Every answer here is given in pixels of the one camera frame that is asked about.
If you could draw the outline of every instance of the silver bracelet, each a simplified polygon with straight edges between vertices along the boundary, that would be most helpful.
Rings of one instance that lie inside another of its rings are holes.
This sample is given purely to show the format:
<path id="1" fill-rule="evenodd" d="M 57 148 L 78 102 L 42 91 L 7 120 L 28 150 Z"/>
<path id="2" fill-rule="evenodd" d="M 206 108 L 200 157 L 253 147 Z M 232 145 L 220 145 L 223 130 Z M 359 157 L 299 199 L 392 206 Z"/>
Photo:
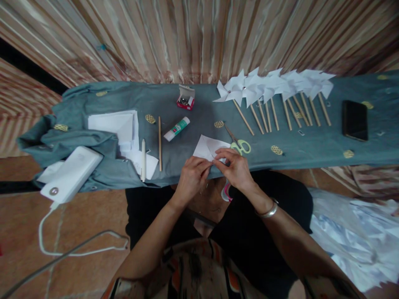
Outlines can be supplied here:
<path id="1" fill-rule="evenodd" d="M 258 215 L 260 218 L 270 218 L 271 216 L 273 216 L 278 208 L 278 201 L 273 199 L 273 207 L 271 208 L 271 210 L 269 212 L 266 212 L 264 214 L 259 214 L 256 210 L 255 213 L 256 215 Z"/>

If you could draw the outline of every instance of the floor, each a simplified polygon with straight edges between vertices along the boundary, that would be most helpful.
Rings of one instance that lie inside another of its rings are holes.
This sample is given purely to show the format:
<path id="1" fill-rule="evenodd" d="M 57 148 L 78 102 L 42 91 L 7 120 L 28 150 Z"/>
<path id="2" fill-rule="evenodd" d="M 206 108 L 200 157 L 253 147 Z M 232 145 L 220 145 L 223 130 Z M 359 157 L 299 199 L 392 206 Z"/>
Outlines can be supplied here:
<path id="1" fill-rule="evenodd" d="M 27 181 L 39 171 L 31 157 L 0 159 L 0 181 Z M 355 194 L 321 169 L 280 171 L 308 187 L 316 187 L 349 197 Z M 218 222 L 228 203 L 220 197 L 223 179 L 210 180 L 190 208 Z M 38 192 L 0 198 L 0 294 L 26 275 L 50 262 L 40 252 L 37 229 L 51 202 Z M 111 229 L 125 234 L 127 223 L 124 190 L 77 194 L 46 220 L 44 245 L 49 251 L 65 252 L 99 231 Z M 81 252 L 108 246 L 120 247 L 123 241 L 103 236 Z M 22 286 L 12 298 L 100 298 L 128 251 L 110 250 L 86 257 L 69 257 Z M 368 298 L 394 298 L 395 284 L 372 289 Z M 301 283 L 295 284 L 290 298 L 304 298 Z"/>

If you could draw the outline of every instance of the woman's left hand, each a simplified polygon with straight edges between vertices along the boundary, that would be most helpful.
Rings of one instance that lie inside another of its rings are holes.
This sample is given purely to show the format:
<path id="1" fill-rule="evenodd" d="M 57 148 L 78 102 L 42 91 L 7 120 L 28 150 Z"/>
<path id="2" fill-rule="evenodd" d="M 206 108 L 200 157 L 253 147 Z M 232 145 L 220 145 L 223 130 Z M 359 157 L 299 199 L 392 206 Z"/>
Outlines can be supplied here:
<path id="1" fill-rule="evenodd" d="M 206 159 L 194 156 L 189 158 L 184 164 L 179 184 L 171 201 L 185 208 L 204 186 L 211 166 L 212 162 Z"/>

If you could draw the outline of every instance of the gray-blue tablecloth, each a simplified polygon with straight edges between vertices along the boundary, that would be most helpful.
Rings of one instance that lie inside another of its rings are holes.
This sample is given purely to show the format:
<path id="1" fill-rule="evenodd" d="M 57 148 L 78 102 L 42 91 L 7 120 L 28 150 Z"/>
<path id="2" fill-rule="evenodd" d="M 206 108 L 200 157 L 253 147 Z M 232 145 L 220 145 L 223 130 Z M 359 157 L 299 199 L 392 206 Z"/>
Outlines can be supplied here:
<path id="1" fill-rule="evenodd" d="M 89 115 L 135 109 L 139 115 L 140 140 L 145 138 L 150 155 L 158 157 L 158 125 L 145 120 L 146 114 L 162 119 L 163 134 L 187 116 L 191 123 L 171 142 L 163 138 L 163 171 L 157 167 L 148 186 L 166 186 L 178 182 L 181 168 L 197 145 L 200 135 L 231 142 L 224 127 L 217 129 L 214 123 L 226 121 L 238 139 L 252 146 L 247 154 L 251 170 L 299 169 L 343 166 L 355 164 L 397 164 L 399 161 L 399 71 L 369 74 L 348 78 L 333 78 L 334 88 L 327 107 L 332 126 L 325 121 L 318 99 L 314 103 L 321 121 L 307 127 L 303 120 L 302 132 L 292 117 L 293 130 L 288 129 L 281 95 L 274 96 L 280 130 L 276 130 L 269 102 L 272 132 L 262 135 L 245 100 L 241 110 L 255 132 L 252 136 L 232 101 L 214 103 L 219 98 L 216 85 L 192 85 L 195 104 L 192 111 L 176 106 L 179 96 L 177 84 L 146 84 L 135 82 L 98 82 L 81 85 L 66 91 L 63 101 L 53 107 L 54 115 L 44 116 L 30 131 L 19 137 L 22 150 L 30 153 L 42 168 L 65 159 L 79 145 L 88 146 L 102 153 L 104 159 L 81 191 L 92 189 L 123 189 L 143 186 L 130 161 L 117 159 L 117 138 L 114 134 L 87 129 Z M 342 101 L 370 102 L 368 110 L 369 141 L 359 142 L 342 135 Z M 254 107 L 260 118 L 258 107 Z M 55 124 L 69 127 L 68 132 L 52 129 Z M 283 155 L 276 155 L 271 146 L 278 146 Z M 354 157 L 346 159 L 343 152 L 352 150 Z M 210 177 L 221 176 L 212 167 Z"/>

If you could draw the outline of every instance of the plastic bag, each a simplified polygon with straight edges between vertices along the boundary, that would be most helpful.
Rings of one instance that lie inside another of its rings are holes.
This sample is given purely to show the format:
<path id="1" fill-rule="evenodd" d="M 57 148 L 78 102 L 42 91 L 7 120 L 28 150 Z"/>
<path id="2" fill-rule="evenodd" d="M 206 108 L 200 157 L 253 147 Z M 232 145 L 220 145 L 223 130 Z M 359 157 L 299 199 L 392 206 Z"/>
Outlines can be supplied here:
<path id="1" fill-rule="evenodd" d="M 309 189 L 314 240 L 361 292 L 399 278 L 399 219 L 394 200 L 385 206 Z"/>

